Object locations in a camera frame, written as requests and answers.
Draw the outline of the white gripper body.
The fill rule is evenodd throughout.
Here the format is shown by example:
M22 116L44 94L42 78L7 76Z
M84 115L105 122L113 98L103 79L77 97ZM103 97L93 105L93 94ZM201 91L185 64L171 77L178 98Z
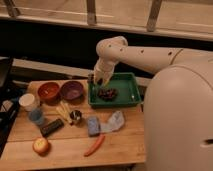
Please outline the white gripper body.
M104 79L107 77L112 77L114 72L115 63L113 61L108 61L102 58L99 58L94 67L94 74L97 74L99 79Z

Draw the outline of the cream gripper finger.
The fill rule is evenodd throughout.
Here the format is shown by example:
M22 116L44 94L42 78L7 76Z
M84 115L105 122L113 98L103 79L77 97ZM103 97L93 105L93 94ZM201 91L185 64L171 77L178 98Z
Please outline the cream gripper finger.
M93 82L94 82L94 84L98 84L98 82L99 82L99 77L98 77L97 74L94 74L94 76L93 76Z
M103 79L103 85L106 86L110 81L110 77L104 78Z

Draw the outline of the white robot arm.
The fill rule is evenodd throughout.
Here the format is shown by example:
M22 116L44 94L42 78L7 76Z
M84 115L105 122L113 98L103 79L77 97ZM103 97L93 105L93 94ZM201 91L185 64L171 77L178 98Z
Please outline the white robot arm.
M213 171L213 51L98 42L94 80L108 83L117 63L153 75L144 98L147 171Z

